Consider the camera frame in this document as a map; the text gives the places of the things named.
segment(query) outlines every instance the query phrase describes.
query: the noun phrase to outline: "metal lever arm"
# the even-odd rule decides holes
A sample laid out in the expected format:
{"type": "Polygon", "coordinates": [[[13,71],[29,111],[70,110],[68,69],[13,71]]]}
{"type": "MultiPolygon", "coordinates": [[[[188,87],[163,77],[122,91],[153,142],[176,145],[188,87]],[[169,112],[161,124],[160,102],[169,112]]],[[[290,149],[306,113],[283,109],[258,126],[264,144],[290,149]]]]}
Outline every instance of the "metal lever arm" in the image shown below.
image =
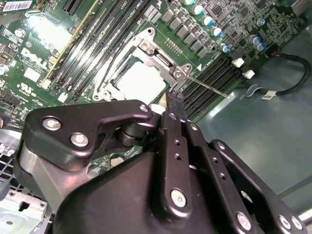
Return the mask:
{"type": "Polygon", "coordinates": [[[138,100],[36,109],[26,118],[22,140],[32,153],[75,172],[85,168],[98,150],[104,155],[103,148],[112,145],[109,143],[117,127],[147,122],[152,116],[149,107],[138,100]],[[61,127],[55,131],[45,128],[42,122],[48,118],[57,119],[61,127]],[[86,145],[74,145],[70,141],[74,134],[82,134],[86,145]]]}

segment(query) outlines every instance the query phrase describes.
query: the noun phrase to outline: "black cable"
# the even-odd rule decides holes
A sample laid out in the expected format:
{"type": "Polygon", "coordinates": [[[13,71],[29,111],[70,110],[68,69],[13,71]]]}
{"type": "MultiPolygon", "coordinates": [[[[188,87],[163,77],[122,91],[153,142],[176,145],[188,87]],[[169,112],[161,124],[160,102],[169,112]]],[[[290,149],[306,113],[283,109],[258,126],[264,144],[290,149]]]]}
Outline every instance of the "black cable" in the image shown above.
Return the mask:
{"type": "Polygon", "coordinates": [[[278,58],[283,58],[283,59],[293,61],[293,62],[299,62],[304,66],[304,74],[302,78],[300,79],[300,81],[295,86],[289,89],[286,89],[284,91],[278,91],[275,94],[276,96],[288,95],[300,89],[308,81],[310,73],[311,73],[311,64],[305,58],[295,56],[295,55],[279,54],[277,56],[278,58]]]}
{"type": "Polygon", "coordinates": [[[14,132],[18,132],[18,133],[22,133],[23,132],[22,128],[17,128],[17,127],[8,126],[8,125],[4,126],[3,128],[0,128],[0,129],[14,131],[14,132]]]}

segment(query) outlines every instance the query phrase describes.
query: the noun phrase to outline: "white label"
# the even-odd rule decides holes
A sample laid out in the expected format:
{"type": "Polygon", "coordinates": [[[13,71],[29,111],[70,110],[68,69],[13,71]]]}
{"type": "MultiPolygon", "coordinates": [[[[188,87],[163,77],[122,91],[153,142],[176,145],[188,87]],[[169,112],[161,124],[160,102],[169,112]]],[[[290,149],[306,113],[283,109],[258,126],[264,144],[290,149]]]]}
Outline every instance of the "white label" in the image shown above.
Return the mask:
{"type": "Polygon", "coordinates": [[[25,56],[26,58],[29,58],[32,62],[35,62],[38,66],[42,67],[44,70],[47,70],[47,62],[42,62],[41,58],[38,58],[37,55],[30,53],[29,50],[26,48],[23,48],[20,52],[21,55],[25,56]]]}
{"type": "Polygon", "coordinates": [[[28,67],[24,73],[24,77],[32,80],[33,82],[37,82],[40,78],[40,74],[36,72],[34,69],[28,67]]]}
{"type": "Polygon", "coordinates": [[[5,4],[2,12],[28,9],[32,2],[33,1],[12,1],[12,2],[7,2],[5,4]]]}
{"type": "Polygon", "coordinates": [[[270,90],[262,97],[262,99],[263,100],[271,100],[273,97],[275,97],[276,92],[277,91],[270,90]]]}

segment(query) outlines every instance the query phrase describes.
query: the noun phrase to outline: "barcode label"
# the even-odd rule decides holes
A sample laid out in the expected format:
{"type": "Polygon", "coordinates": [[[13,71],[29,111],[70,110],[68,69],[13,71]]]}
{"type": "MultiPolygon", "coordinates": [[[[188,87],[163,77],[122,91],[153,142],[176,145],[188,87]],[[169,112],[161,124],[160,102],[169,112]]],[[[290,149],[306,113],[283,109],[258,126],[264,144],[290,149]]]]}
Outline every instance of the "barcode label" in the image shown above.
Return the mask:
{"type": "Polygon", "coordinates": [[[2,12],[16,11],[22,9],[28,9],[33,1],[12,1],[7,2],[2,12]]]}

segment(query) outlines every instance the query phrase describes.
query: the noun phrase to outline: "green circuit board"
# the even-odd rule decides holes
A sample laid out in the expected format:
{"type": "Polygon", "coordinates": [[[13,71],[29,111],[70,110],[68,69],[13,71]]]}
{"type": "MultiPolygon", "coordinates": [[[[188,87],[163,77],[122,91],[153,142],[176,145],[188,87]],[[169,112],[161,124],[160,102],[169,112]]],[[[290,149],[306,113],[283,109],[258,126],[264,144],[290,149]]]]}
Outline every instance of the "green circuit board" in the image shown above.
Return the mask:
{"type": "MultiPolygon", "coordinates": [[[[1,1],[0,9],[8,2],[14,1],[1,1]]],[[[14,13],[22,12],[22,18],[0,26],[0,114],[19,127],[36,108],[108,101],[95,91],[110,61],[133,36],[149,28],[155,30],[154,42],[164,57],[175,66],[190,64],[190,75],[197,78],[223,53],[224,45],[241,53],[256,71],[268,58],[266,49],[259,51],[250,43],[251,35],[261,37],[266,48],[282,47],[305,27],[303,18],[281,14],[275,0],[197,0],[192,5],[182,0],[22,2],[29,4],[28,9],[12,7],[14,13]],[[198,5],[202,12],[196,15],[198,5]],[[204,25],[204,16],[210,16],[212,24],[204,25]],[[221,36],[214,35],[215,28],[222,30],[221,36]]],[[[124,61],[113,71],[119,79],[136,62],[124,61]]],[[[239,77],[224,92],[231,92],[242,80],[239,77]]],[[[165,88],[152,102],[170,88],[163,81],[165,88]]],[[[105,83],[114,84],[109,79],[105,83]]],[[[184,91],[190,84],[178,80],[177,87],[184,91]]],[[[197,98],[196,89],[192,95],[197,98]]],[[[200,119],[221,100],[215,97],[192,119],[200,119]]]]}

